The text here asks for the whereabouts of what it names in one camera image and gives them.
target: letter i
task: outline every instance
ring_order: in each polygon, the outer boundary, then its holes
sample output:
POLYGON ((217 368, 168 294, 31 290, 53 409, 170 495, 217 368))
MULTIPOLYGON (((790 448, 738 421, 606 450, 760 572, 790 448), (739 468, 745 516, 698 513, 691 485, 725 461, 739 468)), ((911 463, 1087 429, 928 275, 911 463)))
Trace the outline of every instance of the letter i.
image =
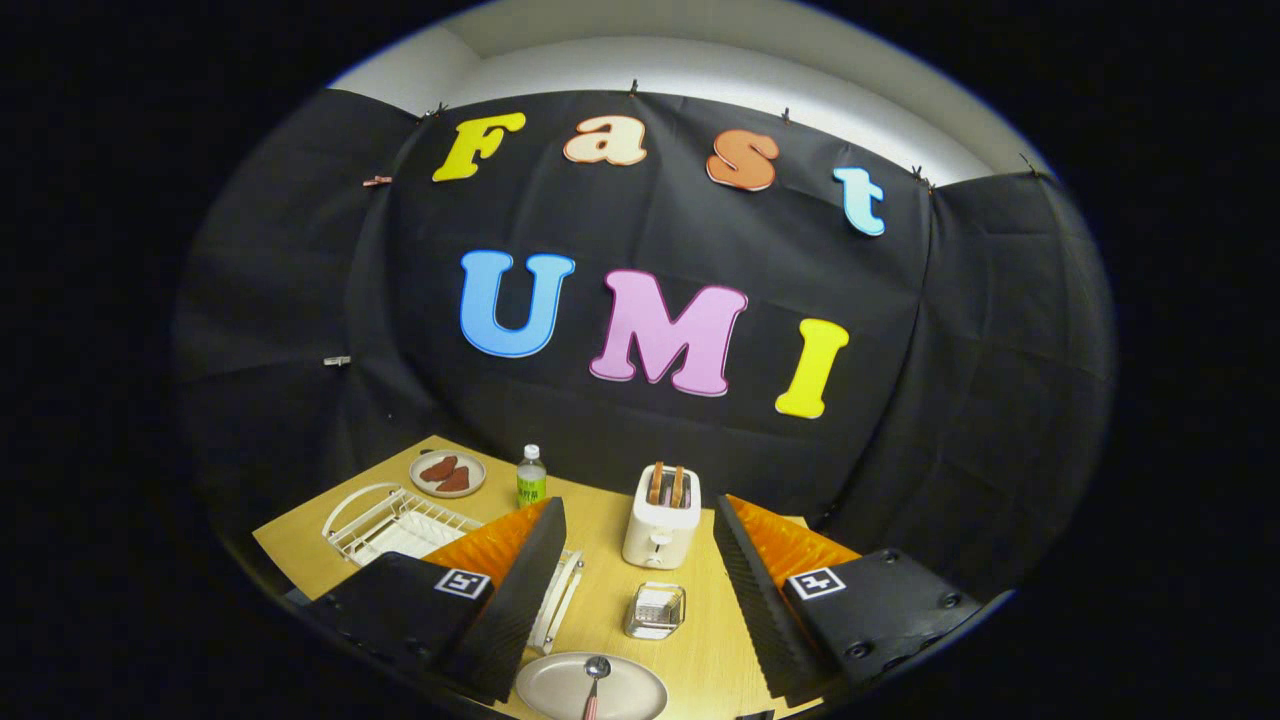
POLYGON ((827 407, 822 402, 822 391, 831 377, 836 352, 849 345, 849 333, 836 323, 805 318, 800 322, 800 334, 804 337, 804 350, 796 364, 796 374, 791 378, 791 387, 778 396, 773 407, 783 415, 813 420, 820 418, 827 407))

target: wire rack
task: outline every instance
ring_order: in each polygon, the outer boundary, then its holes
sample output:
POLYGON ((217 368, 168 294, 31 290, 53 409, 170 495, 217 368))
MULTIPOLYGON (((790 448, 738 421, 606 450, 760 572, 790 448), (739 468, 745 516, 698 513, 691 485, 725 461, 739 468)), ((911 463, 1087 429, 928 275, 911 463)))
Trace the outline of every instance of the wire rack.
POLYGON ((364 568, 389 551, 422 557, 480 527, 481 523, 445 510, 398 483, 378 483, 338 503, 321 533, 339 555, 364 568), (387 491, 385 497, 340 529, 333 529, 333 521, 352 501, 380 489, 387 491))
MULTIPOLYGON (((399 483, 378 483, 358 489, 339 502, 325 521, 321 534, 346 560, 364 568, 390 551, 410 557, 430 555, 480 527, 483 523, 445 510, 404 489, 399 483), (385 496, 342 528, 333 529, 334 520, 347 506, 376 491, 385 491, 385 496)), ((541 655, 552 651, 556 633, 568 611, 573 591, 582 579, 585 565, 581 551, 561 552, 526 643, 541 655)))

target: white plate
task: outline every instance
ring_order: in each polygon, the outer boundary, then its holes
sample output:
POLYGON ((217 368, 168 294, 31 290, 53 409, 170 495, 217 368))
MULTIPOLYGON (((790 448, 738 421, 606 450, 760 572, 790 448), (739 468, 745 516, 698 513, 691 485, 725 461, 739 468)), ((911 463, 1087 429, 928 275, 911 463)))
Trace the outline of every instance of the white plate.
MULTIPOLYGON (((591 678, 582 667, 594 652, 539 657, 516 675, 516 694, 552 720, 581 720, 591 678)), ((667 685, 644 665, 605 655, 609 676, 595 694, 596 720, 653 720, 667 707, 667 685)))
POLYGON ((471 455, 470 452, 462 452, 461 450, 433 450, 431 452, 420 455, 408 466, 408 479, 413 480, 413 484, 417 486, 419 489, 434 497, 462 497, 466 495, 471 495, 475 491, 480 489, 480 486, 484 484, 484 475, 485 475, 484 465, 479 460, 476 460, 474 455, 471 455), (460 489, 457 492, 435 492, 435 488, 439 487, 444 480, 433 480, 428 483, 422 482, 422 479, 419 478, 419 475, 422 474, 422 470, 426 470, 428 468, 433 468, 436 464, 443 462, 444 459, 451 455, 458 459, 458 468, 466 468, 468 470, 470 474, 467 475, 467 480, 471 482, 471 487, 468 487, 467 489, 460 489))

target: wooden table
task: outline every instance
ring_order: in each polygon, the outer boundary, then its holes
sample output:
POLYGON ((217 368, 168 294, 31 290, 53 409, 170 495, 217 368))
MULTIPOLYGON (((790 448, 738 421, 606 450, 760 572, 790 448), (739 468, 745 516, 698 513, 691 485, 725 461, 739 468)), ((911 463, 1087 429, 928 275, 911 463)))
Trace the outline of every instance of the wooden table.
MULTIPOLYGON (((433 436, 271 520, 255 530, 253 537, 302 593, 311 600, 320 597, 357 570, 321 537, 325 519, 343 498, 374 483, 396 482, 425 495, 408 475, 410 464, 424 448, 465 450, 479 457, 486 470, 484 486, 472 495, 429 500, 481 523, 516 510, 515 465, 433 436)), ((636 468, 636 478, 640 470, 636 468)), ((776 717, 785 717, 822 702, 818 700, 788 708, 781 698, 769 697, 724 562, 712 537, 712 510, 703 510, 685 564, 675 570, 652 570, 622 560, 631 496, 554 475, 547 478, 547 492, 564 502, 566 550, 581 550, 585 561, 581 584, 552 652, 614 655, 653 670, 668 691, 667 708, 659 716, 662 720, 733 720, 739 715, 768 708, 776 712, 776 717), (636 587, 646 580, 676 583, 687 593, 685 623, 662 641, 635 639, 622 632, 627 605, 636 587)), ((367 501, 360 498, 353 502, 334 521, 334 527, 340 528, 372 506, 376 495, 370 493, 367 501)), ((803 519, 792 520, 804 524, 803 519)), ((536 651, 526 648, 521 666, 536 657, 536 651)), ((494 708, 513 717, 543 717, 526 706, 515 689, 508 702, 494 708)))

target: blue letter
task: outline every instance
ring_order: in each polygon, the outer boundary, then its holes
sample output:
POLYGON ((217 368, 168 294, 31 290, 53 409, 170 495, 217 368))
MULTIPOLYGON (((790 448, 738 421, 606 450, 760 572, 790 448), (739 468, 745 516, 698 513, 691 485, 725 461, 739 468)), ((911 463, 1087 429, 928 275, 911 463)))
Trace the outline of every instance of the blue letter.
POLYGON ((836 168, 836 179, 845 183, 845 217, 867 234, 884 232, 884 220, 872 214, 872 199, 884 201, 884 190, 872 182, 861 168, 836 168))
POLYGON ((511 269, 511 255, 497 250, 472 250, 462 256, 467 272, 462 281, 462 334, 476 348, 499 357, 526 357, 547 346, 556 329, 561 282, 573 273, 573 261, 563 255, 532 255, 525 263, 534 274, 534 297, 529 322, 518 331, 498 324, 498 286, 511 269))

